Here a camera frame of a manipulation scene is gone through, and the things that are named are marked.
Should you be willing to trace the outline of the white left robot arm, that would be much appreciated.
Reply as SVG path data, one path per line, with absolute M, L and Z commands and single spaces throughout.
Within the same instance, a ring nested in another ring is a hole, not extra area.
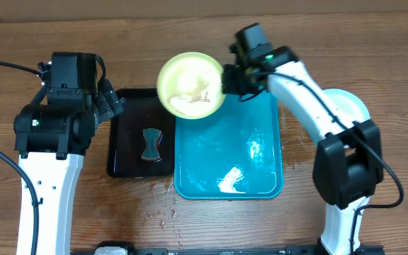
M 68 154 L 64 160 L 51 152 L 30 152 L 18 165 L 33 183 L 39 204 L 38 242 L 35 254 L 70 254 L 72 215 L 77 180 L 84 156 Z M 16 254 L 31 254 L 33 206 L 30 191 L 21 181 L 21 213 Z

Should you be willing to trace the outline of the yellow plate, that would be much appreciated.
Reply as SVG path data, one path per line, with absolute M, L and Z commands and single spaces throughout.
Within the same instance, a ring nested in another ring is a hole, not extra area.
M 206 118 L 225 100 L 222 73 L 222 65 L 209 55 L 181 53 L 161 68 L 157 95 L 163 107 L 179 118 Z

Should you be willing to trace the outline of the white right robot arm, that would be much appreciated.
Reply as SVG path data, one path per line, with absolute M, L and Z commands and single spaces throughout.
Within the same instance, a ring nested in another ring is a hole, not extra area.
M 380 131 L 339 109 L 313 81 L 288 47 L 271 44 L 245 49 L 230 45 L 234 64 L 226 64 L 222 91 L 248 101 L 268 91 L 283 103 L 317 146 L 312 179 L 326 203 L 324 231 L 316 254 L 382 254 L 361 244 L 360 218 L 383 181 Z

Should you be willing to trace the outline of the light blue plate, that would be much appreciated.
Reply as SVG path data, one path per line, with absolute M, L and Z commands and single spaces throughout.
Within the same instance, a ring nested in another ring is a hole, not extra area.
M 342 89 L 326 89 L 324 93 L 346 114 L 362 123 L 370 119 L 368 108 L 360 98 Z

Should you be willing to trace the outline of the green and orange sponge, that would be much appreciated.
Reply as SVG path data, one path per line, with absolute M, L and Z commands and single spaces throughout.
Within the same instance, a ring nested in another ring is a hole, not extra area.
M 161 130 L 155 128 L 146 128 L 142 131 L 145 149 L 142 153 L 142 159 L 150 162 L 157 162 L 161 159 L 159 153 L 159 143 L 162 139 Z

